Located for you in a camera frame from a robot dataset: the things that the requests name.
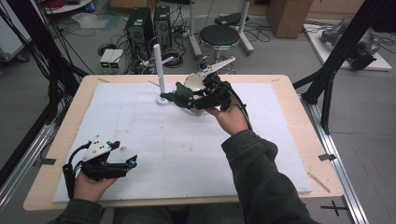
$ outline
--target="black tape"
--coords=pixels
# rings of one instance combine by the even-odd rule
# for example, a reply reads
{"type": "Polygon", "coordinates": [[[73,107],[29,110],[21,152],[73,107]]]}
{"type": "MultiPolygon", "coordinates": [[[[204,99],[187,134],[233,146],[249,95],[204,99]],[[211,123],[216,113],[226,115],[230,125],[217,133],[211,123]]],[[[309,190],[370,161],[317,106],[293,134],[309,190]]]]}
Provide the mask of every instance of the black tape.
{"type": "Polygon", "coordinates": [[[41,164],[44,164],[44,165],[53,165],[53,164],[55,164],[55,162],[56,162],[55,159],[43,159],[43,160],[41,161],[41,164]]]}
{"type": "Polygon", "coordinates": [[[341,206],[339,207],[339,206],[336,206],[334,201],[332,201],[332,206],[321,206],[320,208],[321,208],[321,209],[332,209],[332,210],[334,210],[335,214],[336,214],[338,217],[340,216],[340,214],[338,213],[338,210],[345,210],[345,211],[348,210],[347,207],[341,207],[341,206]]]}
{"type": "Polygon", "coordinates": [[[333,161],[333,160],[337,159],[333,154],[330,154],[330,155],[329,154],[323,154],[323,155],[320,155],[318,157],[319,157],[319,159],[321,161],[326,161],[326,160],[333,161]]]}

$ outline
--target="chair leg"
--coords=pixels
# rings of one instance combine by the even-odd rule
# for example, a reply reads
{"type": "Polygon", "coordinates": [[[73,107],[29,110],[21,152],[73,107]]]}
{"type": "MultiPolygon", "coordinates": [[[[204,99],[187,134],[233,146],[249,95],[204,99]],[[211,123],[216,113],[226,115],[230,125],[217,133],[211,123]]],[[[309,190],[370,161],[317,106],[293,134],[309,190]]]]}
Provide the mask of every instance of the chair leg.
{"type": "Polygon", "coordinates": [[[220,51],[215,49],[215,63],[219,63],[221,60],[220,51]]]}

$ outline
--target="human hand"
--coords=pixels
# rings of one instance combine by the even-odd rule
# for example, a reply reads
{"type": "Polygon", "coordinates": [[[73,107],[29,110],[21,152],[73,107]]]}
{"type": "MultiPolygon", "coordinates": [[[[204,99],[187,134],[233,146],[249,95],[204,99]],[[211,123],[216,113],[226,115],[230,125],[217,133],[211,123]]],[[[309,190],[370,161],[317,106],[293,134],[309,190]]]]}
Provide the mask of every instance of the human hand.
{"type": "Polygon", "coordinates": [[[248,129],[248,123],[245,116],[233,97],[230,97],[230,107],[226,111],[220,111],[215,107],[211,107],[206,109],[206,112],[215,116],[220,127],[230,135],[234,135],[248,129]]]}
{"type": "Polygon", "coordinates": [[[79,172],[75,183],[74,198],[97,203],[116,180],[117,178],[96,181],[79,172]]]}

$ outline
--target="black stool seat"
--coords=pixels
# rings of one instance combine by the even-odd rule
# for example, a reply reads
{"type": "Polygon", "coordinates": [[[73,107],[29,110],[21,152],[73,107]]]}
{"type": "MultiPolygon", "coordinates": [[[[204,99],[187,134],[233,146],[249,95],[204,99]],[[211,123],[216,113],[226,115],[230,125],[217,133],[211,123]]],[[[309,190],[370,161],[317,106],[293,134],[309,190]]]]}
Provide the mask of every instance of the black stool seat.
{"type": "Polygon", "coordinates": [[[229,26],[210,25],[201,30],[200,38],[215,49],[228,49],[239,41],[239,34],[229,26]]]}

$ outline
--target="cardboard box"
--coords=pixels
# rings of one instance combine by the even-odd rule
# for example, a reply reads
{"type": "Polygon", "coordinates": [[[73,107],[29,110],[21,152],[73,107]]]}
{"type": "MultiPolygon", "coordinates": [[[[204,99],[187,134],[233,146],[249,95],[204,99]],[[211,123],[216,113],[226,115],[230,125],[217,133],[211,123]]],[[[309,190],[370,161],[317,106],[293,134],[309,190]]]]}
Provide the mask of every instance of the cardboard box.
{"type": "Polygon", "coordinates": [[[152,12],[156,5],[156,0],[110,0],[110,6],[114,8],[149,7],[152,12]]]}
{"type": "Polygon", "coordinates": [[[364,0],[314,0],[307,18],[341,20],[353,18],[364,0]]]}
{"type": "Polygon", "coordinates": [[[275,37],[297,38],[314,0],[273,0],[267,20],[275,37]]]}

